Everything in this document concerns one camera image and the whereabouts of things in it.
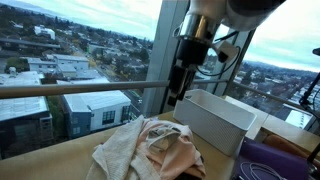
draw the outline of cloudy sky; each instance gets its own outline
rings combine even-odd
[[[245,59],[319,72],[319,9],[319,0],[287,0],[257,28]]]
[[[154,38],[162,2],[161,0],[0,0],[11,5],[17,1],[50,10],[59,17],[77,23],[149,39]]]
[[[162,0],[0,0],[33,4],[71,21],[153,39]],[[320,71],[320,1],[287,0],[256,31],[246,60]]]

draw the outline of wooden table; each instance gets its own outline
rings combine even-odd
[[[247,133],[247,137],[254,139],[260,129],[279,134],[306,150],[313,150],[320,142],[320,138],[311,133],[269,116],[258,109],[248,106],[230,97],[225,97],[239,107],[249,110],[257,115],[255,123]],[[172,112],[158,116],[162,120],[177,122]],[[43,148],[13,158],[0,161],[0,179],[23,180],[81,180],[85,179],[91,166],[93,149],[100,142],[105,142],[117,128],[92,134],[86,137]],[[234,159],[222,154],[219,150],[208,144],[194,134],[194,144],[205,159],[208,180],[229,179],[234,165]]]

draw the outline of handrail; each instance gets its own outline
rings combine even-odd
[[[246,89],[246,90],[248,90],[248,91],[252,91],[252,92],[255,92],[255,93],[257,93],[257,94],[261,94],[261,95],[263,95],[263,96],[266,96],[267,98],[273,99],[273,100],[275,100],[275,101],[278,101],[278,102],[281,102],[281,103],[284,103],[284,104],[288,104],[288,105],[290,105],[290,106],[292,106],[292,107],[295,107],[295,108],[297,108],[297,109],[300,109],[300,110],[302,110],[302,111],[306,111],[306,110],[305,110],[302,106],[300,106],[299,104],[295,104],[295,103],[293,103],[293,102],[290,102],[290,101],[288,101],[288,100],[279,98],[279,97],[277,97],[277,96],[273,96],[273,95],[271,95],[271,94],[267,94],[267,93],[265,93],[265,92],[262,92],[262,91],[259,91],[259,90],[250,88],[250,87],[248,87],[248,86],[246,86],[246,85],[243,85],[243,84],[240,84],[240,83],[233,82],[233,84],[234,84],[235,86],[244,88],[244,89]]]
[[[228,80],[195,80],[193,84],[226,83]],[[34,96],[51,96],[98,91],[113,91],[141,88],[167,87],[169,81],[131,81],[100,84],[49,84],[32,86],[4,86],[0,88],[0,99]]]

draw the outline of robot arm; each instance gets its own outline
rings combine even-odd
[[[258,27],[285,0],[191,0],[183,23],[174,35],[179,39],[169,89],[168,104],[182,100],[190,87],[196,66],[202,65],[208,49],[212,48],[220,62],[228,62],[238,53],[237,48],[222,41],[212,44],[220,26],[224,24],[237,31]]]

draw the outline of distant hill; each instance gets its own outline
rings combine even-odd
[[[29,10],[29,11],[32,11],[33,13],[35,14],[44,14],[48,17],[61,17],[61,14],[59,13],[56,13],[56,12],[53,12],[53,11],[50,11],[48,9],[44,9],[42,7],[39,7],[39,6],[35,6],[35,5],[32,5],[32,4],[29,4],[29,3],[26,3],[26,2],[21,2],[21,1],[15,1],[15,0],[11,0],[11,1],[7,1],[7,2],[0,2],[0,6],[1,5],[8,5],[8,6],[12,6],[12,7],[15,7],[15,8],[19,8],[19,9],[22,9],[22,10]]]
[[[297,70],[297,69],[289,69],[289,68],[283,68],[283,67],[278,67],[275,65],[259,62],[259,61],[247,61],[244,60],[244,63],[250,65],[254,69],[259,69],[259,70],[264,70],[268,72],[272,72],[276,75],[291,75],[291,76],[300,76],[300,77],[316,77],[317,73],[312,72],[312,71],[305,71],[305,70]]]

